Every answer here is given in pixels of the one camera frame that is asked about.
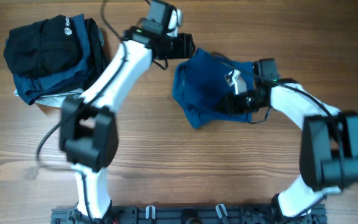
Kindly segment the blue polo shirt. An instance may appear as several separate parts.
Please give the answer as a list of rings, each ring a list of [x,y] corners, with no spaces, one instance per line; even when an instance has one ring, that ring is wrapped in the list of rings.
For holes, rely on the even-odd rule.
[[[201,48],[191,59],[177,66],[172,97],[182,107],[193,128],[198,129],[213,120],[251,121],[251,113],[227,115],[215,110],[224,95],[234,92],[225,80],[225,75],[231,71]]]

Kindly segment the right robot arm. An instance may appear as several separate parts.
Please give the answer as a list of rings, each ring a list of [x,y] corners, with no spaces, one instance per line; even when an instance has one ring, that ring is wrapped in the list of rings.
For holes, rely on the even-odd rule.
[[[229,67],[228,84],[236,92],[225,96],[221,111],[235,113],[257,111],[266,107],[286,115],[301,129],[300,174],[271,202],[272,223],[294,222],[311,213],[311,209],[328,195],[341,194],[358,182],[358,113],[341,111],[309,94],[292,78],[281,78],[274,59],[253,63],[249,73],[255,90],[243,91],[239,77],[247,71],[217,56]]]

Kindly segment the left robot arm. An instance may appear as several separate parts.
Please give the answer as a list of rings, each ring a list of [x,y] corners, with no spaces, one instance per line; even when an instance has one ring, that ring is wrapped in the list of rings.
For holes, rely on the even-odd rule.
[[[194,43],[178,33],[183,13],[164,1],[150,1],[149,12],[119,36],[119,47],[100,77],[78,98],[63,101],[60,150],[75,173],[78,202],[54,209],[52,223],[114,223],[107,168],[118,149],[116,115],[126,96],[158,60],[190,58]]]

